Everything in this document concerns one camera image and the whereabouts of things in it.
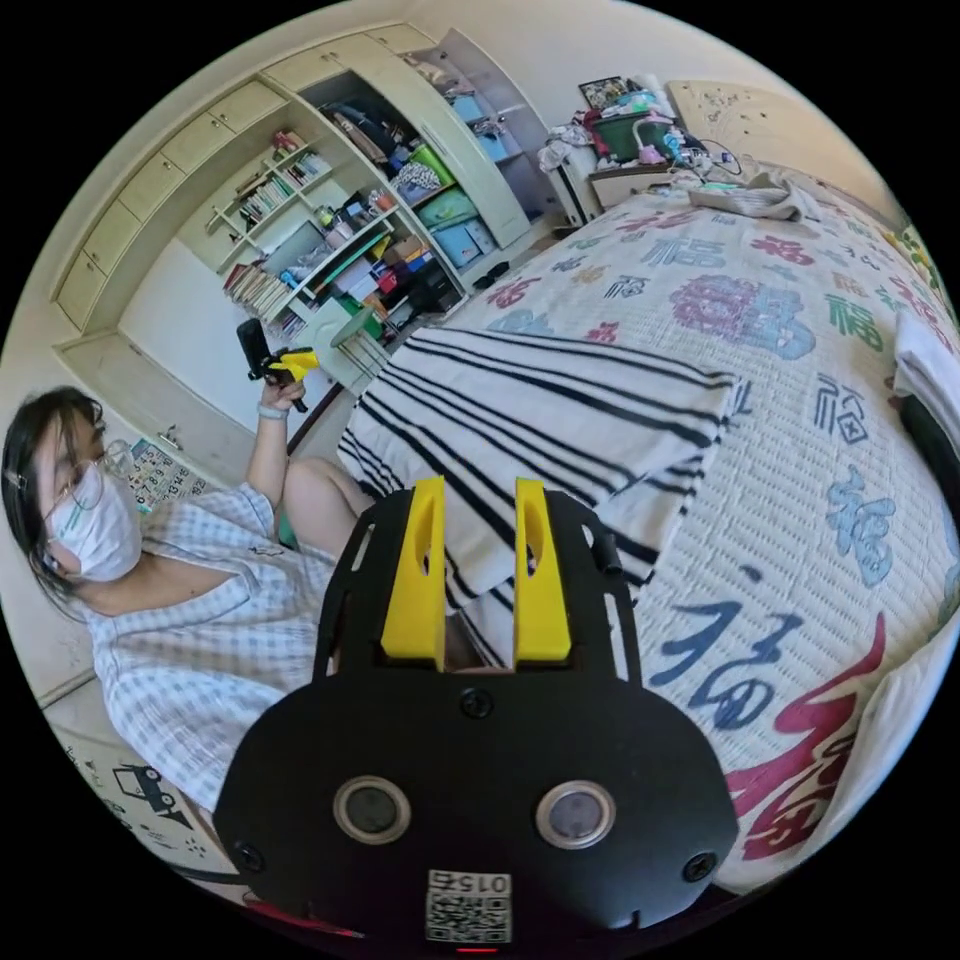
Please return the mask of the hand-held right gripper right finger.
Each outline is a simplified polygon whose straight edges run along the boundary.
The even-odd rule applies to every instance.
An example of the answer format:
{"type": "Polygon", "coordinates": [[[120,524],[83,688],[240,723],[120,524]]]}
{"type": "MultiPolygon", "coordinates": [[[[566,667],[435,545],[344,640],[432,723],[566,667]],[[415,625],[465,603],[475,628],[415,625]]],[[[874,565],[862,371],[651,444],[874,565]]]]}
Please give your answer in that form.
{"type": "Polygon", "coordinates": [[[515,486],[514,664],[559,665],[570,655],[558,551],[546,491],[540,481],[515,486]]]}

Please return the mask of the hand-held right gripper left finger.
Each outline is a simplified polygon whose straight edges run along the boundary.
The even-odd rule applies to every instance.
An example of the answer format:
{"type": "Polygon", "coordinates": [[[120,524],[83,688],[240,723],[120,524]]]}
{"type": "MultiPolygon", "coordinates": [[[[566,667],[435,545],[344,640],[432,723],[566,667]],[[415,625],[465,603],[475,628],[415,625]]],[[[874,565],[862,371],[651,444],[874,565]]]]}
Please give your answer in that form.
{"type": "Polygon", "coordinates": [[[424,478],[408,494],[381,647],[393,661],[441,672],[446,659],[444,480],[424,478]]]}

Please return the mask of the person's left hand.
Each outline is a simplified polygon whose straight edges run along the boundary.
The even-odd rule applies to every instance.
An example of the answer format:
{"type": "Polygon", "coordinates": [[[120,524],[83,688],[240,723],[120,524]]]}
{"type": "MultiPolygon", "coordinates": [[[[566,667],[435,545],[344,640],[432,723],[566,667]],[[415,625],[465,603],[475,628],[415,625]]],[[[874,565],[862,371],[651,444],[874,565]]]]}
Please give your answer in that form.
{"type": "Polygon", "coordinates": [[[275,384],[271,383],[267,376],[260,398],[260,408],[269,411],[271,416],[276,414],[285,417],[290,410],[299,410],[303,406],[304,394],[303,382],[275,384]]]}

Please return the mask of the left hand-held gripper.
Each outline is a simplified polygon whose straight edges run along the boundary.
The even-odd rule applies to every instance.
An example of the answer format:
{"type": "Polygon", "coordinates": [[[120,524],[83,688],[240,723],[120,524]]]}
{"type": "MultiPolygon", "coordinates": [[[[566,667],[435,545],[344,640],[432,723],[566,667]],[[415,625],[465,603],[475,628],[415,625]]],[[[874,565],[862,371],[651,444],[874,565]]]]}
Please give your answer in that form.
{"type": "Polygon", "coordinates": [[[315,351],[309,347],[272,353],[265,362],[263,403],[281,412],[295,409],[306,413],[304,402],[306,375],[319,368],[315,351]]]}

